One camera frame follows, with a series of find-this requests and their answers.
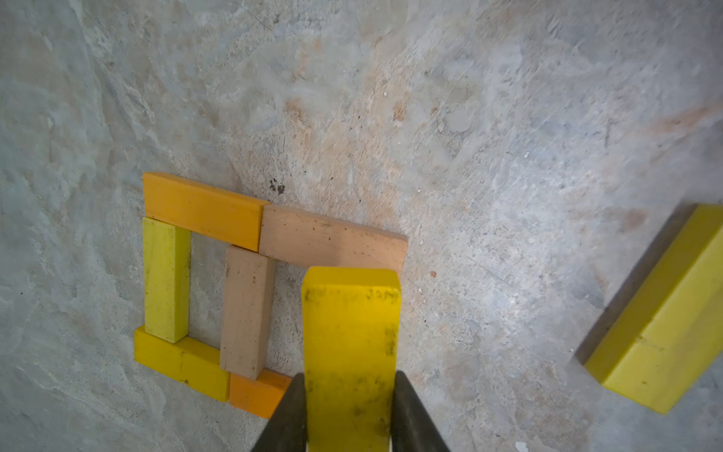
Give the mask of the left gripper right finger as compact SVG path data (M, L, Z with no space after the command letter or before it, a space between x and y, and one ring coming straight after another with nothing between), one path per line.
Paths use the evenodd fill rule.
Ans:
M391 439L393 452L450 451L408 377L401 370L395 373Z

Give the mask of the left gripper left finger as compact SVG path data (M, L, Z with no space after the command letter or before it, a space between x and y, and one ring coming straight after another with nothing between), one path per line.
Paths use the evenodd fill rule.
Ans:
M297 374L269 419L252 452L307 450L305 376Z

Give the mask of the tan block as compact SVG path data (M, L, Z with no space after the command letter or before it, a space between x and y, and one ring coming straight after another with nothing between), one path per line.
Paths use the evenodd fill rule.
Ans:
M220 337L222 369L257 379L267 361L276 261L237 246L226 250Z
M264 207L260 254L294 266L401 273L408 247L401 234L281 205Z

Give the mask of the amber orange block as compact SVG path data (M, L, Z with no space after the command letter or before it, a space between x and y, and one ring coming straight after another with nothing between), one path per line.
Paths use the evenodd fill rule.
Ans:
M266 201L169 173L144 173L145 214L258 252Z

